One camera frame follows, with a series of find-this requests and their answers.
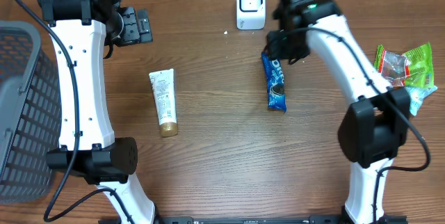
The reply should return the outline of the blue Oreo cookie pack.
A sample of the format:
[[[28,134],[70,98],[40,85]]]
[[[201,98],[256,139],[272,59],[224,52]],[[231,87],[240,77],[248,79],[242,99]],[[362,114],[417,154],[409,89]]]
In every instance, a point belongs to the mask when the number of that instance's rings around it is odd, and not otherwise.
[[[266,52],[261,53],[261,60],[266,75],[268,108],[286,112],[284,73],[281,68],[280,60],[269,59]]]

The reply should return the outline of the white cream tube gold cap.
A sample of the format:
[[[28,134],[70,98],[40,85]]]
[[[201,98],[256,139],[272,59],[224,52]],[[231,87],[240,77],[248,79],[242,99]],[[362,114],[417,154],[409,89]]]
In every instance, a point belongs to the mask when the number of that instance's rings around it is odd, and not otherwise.
[[[156,112],[159,120],[160,135],[171,137],[178,134],[175,98],[175,71],[173,69],[149,73]]]

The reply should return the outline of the green snack bag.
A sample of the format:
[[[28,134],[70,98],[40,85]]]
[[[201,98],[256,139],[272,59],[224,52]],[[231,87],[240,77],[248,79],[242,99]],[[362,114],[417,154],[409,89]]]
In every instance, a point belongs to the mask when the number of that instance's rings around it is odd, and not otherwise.
[[[393,87],[432,88],[434,86],[432,49],[429,42],[403,54],[390,52],[379,45],[374,67]]]

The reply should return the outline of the mint green wipes pack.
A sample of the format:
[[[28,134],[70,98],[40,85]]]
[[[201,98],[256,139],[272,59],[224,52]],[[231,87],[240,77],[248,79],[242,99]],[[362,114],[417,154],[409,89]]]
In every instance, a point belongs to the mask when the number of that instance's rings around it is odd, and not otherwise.
[[[423,104],[423,100],[434,93],[438,87],[433,86],[432,88],[416,88],[416,87],[405,87],[406,91],[410,95],[410,113],[413,116],[416,116],[421,105]]]

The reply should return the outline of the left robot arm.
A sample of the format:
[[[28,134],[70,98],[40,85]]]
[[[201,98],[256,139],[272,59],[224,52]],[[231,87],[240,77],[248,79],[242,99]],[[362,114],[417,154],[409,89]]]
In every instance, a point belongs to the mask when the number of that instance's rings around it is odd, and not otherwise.
[[[114,47],[147,42],[139,14],[121,0],[38,0],[56,52],[61,98],[58,147],[48,166],[103,193],[119,223],[153,223],[156,207],[136,176],[132,137],[117,137],[106,105],[104,60]]]

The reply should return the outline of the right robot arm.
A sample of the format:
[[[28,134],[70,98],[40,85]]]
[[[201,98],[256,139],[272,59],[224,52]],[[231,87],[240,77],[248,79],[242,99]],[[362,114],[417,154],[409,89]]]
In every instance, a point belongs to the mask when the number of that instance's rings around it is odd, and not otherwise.
[[[350,162],[340,223],[405,223],[386,216],[382,202],[387,173],[407,139],[410,96],[370,63],[335,0],[280,0],[273,18],[279,29],[267,35],[267,57],[294,64],[315,52],[348,104],[337,132]]]

